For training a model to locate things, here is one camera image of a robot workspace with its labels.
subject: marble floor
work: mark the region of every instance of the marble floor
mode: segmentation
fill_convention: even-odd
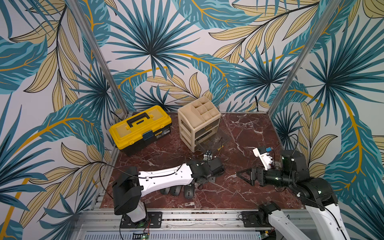
[[[137,166],[138,170],[160,170],[175,167],[183,163],[186,157],[202,157],[202,152],[192,153],[179,137],[177,113],[169,114],[172,118],[171,133],[136,155],[128,157],[120,152],[115,166],[124,170],[126,166]],[[220,153],[225,167],[224,175],[217,177],[215,183],[207,183],[202,190],[195,189],[193,199],[185,199],[183,191],[175,197],[152,192],[141,200],[147,208],[232,208],[254,209],[259,204],[274,201],[282,209],[301,209],[303,205],[288,190],[276,192],[273,186],[254,187],[236,177],[236,171],[262,166],[252,149],[258,146],[277,147],[279,140],[267,114],[261,113],[226,113],[222,114],[219,127],[230,136]],[[280,158],[279,147],[276,159]],[[113,170],[107,191],[112,194],[111,185],[120,175]],[[102,208],[113,208],[113,200],[105,195]]]

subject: drawer handle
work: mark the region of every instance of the drawer handle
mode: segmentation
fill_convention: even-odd
[[[204,127],[205,130],[209,130],[212,128],[212,125],[211,126],[208,126],[208,127]]]

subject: toolbox handle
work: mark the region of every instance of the toolbox handle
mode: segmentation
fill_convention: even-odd
[[[130,127],[133,127],[132,123],[142,119],[142,118],[147,118],[147,119],[150,119],[150,117],[148,116],[147,113],[142,113],[140,115],[137,115],[136,117],[134,118],[131,118],[131,119],[128,119],[127,120],[127,124],[130,126]]]

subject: ventilation grille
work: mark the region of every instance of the ventilation grille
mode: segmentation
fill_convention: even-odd
[[[132,239],[132,232],[121,232],[124,240]],[[151,231],[150,240],[260,240],[260,232],[241,231]],[[84,240],[121,240],[119,232],[87,232]]]

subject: yellow toolbox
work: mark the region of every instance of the yellow toolbox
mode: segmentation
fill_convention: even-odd
[[[158,105],[111,126],[116,146],[128,156],[170,133],[172,120]]]

